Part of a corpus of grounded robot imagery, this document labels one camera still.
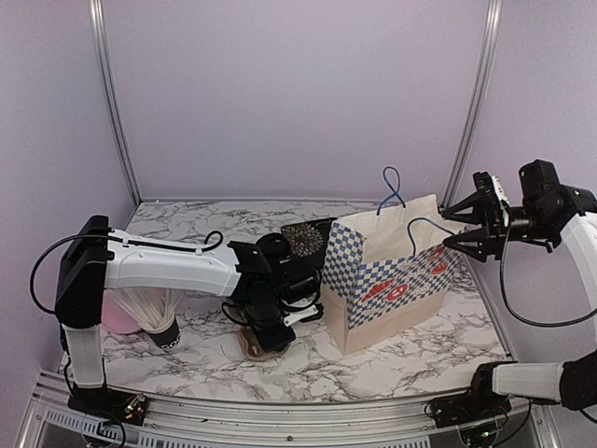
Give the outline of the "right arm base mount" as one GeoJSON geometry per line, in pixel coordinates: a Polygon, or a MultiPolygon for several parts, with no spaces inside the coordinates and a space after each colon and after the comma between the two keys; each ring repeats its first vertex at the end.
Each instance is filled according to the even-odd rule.
{"type": "Polygon", "coordinates": [[[473,373],[468,388],[459,394],[428,401],[423,412],[436,428],[451,427],[507,414],[512,407],[507,396],[493,392],[493,370],[503,362],[484,363],[473,373]]]}

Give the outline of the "blue checkered paper bag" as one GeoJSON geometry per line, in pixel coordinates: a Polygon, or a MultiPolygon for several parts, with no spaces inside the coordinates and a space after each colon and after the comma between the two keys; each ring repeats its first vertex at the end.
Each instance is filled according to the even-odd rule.
{"type": "Polygon", "coordinates": [[[438,313],[459,264],[443,241],[463,230],[440,216],[434,194],[332,222],[321,299],[344,355],[438,313]]]}

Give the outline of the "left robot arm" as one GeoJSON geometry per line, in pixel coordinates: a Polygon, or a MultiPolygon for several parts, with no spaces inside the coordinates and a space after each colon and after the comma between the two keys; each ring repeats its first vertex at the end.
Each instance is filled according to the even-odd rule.
{"type": "Polygon", "coordinates": [[[225,241],[212,231],[199,245],[178,244],[113,229],[106,216],[90,217],[79,233],[52,245],[66,247],[49,313],[61,327],[62,346],[73,373],[72,395],[99,415],[118,406],[107,386],[100,342],[104,294],[123,299],[122,308],[168,349],[178,340],[175,306],[183,291],[224,298],[224,310],[238,313],[254,346],[278,354],[296,338],[296,323],[323,315],[321,276],[307,260],[290,252],[280,233],[250,244],[225,241]]]}

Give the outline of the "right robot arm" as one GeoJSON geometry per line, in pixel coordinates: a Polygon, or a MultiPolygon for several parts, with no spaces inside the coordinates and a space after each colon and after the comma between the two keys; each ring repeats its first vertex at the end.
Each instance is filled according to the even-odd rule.
{"type": "Polygon", "coordinates": [[[501,397],[578,412],[596,403],[596,163],[564,157],[463,170],[443,216],[510,358],[477,367],[462,409],[501,397]]]}

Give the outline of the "brown cardboard cup carrier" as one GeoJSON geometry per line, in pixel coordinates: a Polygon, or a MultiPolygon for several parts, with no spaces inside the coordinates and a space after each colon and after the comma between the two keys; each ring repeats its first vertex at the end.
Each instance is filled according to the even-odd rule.
{"type": "Polygon", "coordinates": [[[243,355],[255,362],[265,362],[285,354],[288,348],[280,351],[266,352],[258,343],[257,337],[250,328],[240,328],[238,332],[239,346],[243,355]]]}

